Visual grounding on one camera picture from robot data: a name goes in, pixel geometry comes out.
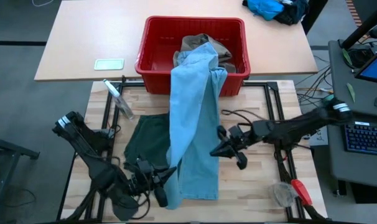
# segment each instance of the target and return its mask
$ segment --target dark green cloth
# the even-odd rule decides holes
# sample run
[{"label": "dark green cloth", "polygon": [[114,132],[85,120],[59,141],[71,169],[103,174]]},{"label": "dark green cloth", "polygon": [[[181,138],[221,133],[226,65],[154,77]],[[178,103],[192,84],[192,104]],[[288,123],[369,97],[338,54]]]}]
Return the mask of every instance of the dark green cloth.
[{"label": "dark green cloth", "polygon": [[169,113],[140,116],[124,155],[130,164],[141,156],[154,166],[168,166],[169,147]]}]

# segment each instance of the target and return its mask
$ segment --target red handle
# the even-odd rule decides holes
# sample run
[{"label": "red handle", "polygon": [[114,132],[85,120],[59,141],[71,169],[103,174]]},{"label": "red handle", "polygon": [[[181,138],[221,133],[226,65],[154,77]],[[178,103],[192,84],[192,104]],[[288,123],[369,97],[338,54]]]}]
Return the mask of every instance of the red handle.
[{"label": "red handle", "polygon": [[300,180],[292,180],[291,185],[294,187],[295,191],[298,193],[302,203],[304,205],[312,205],[312,199],[310,198],[309,193],[306,190],[305,185]]}]

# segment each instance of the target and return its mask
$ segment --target brown cloth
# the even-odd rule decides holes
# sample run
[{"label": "brown cloth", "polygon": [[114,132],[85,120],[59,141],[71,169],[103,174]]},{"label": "brown cloth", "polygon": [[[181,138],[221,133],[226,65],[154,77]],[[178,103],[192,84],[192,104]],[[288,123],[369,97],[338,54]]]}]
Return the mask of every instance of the brown cloth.
[{"label": "brown cloth", "polygon": [[[232,54],[230,53],[230,51],[227,50],[227,48],[223,44],[214,40],[207,34],[188,35],[183,37],[180,51],[183,52],[194,50],[197,47],[205,44],[206,42],[211,43],[212,47],[218,53],[219,67],[225,68],[228,73],[236,73],[236,67],[232,63],[226,62],[227,60],[232,58]],[[179,53],[180,52],[176,51],[174,54],[174,67],[178,66],[177,56]]]}]

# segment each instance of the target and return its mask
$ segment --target green sticky note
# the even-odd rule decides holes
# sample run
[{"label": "green sticky note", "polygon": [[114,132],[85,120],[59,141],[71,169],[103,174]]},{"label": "green sticky note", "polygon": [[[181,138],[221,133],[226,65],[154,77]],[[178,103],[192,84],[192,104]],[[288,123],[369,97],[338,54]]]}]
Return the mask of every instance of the green sticky note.
[{"label": "green sticky note", "polygon": [[97,59],[95,62],[95,70],[121,70],[124,68],[124,59]]}]

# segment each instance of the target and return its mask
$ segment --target blue cloth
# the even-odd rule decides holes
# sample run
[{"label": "blue cloth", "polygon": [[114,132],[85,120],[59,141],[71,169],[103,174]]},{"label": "blue cloth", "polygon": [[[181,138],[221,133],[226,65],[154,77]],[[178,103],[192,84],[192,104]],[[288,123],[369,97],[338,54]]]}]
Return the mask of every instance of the blue cloth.
[{"label": "blue cloth", "polygon": [[248,8],[256,15],[270,21],[284,10],[284,6],[276,0],[248,0]]},{"label": "blue cloth", "polygon": [[172,70],[170,91],[170,149],[168,160],[177,172],[164,188],[168,208],[183,198],[218,199],[218,158],[209,152],[218,145],[218,97],[227,71],[218,67],[218,54],[207,42],[179,53]]}]

